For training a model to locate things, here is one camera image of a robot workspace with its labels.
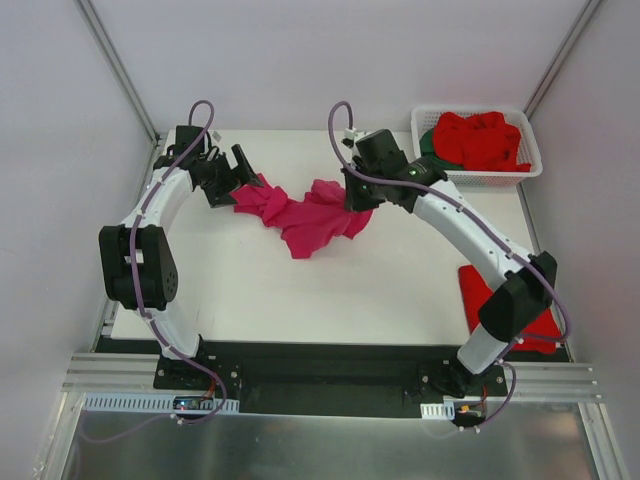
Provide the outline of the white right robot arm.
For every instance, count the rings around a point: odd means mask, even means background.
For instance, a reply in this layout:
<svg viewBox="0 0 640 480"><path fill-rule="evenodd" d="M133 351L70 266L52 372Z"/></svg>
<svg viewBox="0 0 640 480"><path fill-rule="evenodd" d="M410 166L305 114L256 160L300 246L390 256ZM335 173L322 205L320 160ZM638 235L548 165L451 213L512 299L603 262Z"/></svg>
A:
<svg viewBox="0 0 640 480"><path fill-rule="evenodd" d="M429 376L443 395L473 394L516 338L550 307L556 260L508 240L464 199L434 157L409 161L389 130L348 128L342 143L352 155L342 168L346 209L364 212L385 202L405 209L443 235L490 289L469 339Z"/></svg>

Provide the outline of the pink t shirt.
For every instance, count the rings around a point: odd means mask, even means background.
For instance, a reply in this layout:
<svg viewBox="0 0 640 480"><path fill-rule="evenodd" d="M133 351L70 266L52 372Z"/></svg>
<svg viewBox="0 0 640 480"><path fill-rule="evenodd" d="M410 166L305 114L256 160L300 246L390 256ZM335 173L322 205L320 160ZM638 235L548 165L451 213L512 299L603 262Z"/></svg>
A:
<svg viewBox="0 0 640 480"><path fill-rule="evenodd" d="M301 200L270 185L245 185L232 194L234 211L258 217L266 228L277 229L296 260L309 259L334 238L353 239L368 225L373 212L351 212L344 206L346 190L336 181L316 179Z"/></svg>

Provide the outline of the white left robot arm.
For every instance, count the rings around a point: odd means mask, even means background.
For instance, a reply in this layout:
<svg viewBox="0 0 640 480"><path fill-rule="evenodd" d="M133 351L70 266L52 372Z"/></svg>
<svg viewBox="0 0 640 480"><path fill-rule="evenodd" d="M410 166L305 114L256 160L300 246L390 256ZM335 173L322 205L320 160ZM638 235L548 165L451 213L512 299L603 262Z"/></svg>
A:
<svg viewBox="0 0 640 480"><path fill-rule="evenodd" d="M229 153L219 137L202 127L180 125L175 141L153 165L149 185L124 220L103 227L98 236L107 297L133 311L160 346L157 389L223 389L209 361L202 336L176 299L179 273L167 232L184 202L201 190L210 207L234 204L240 188L261 186L242 147Z"/></svg>

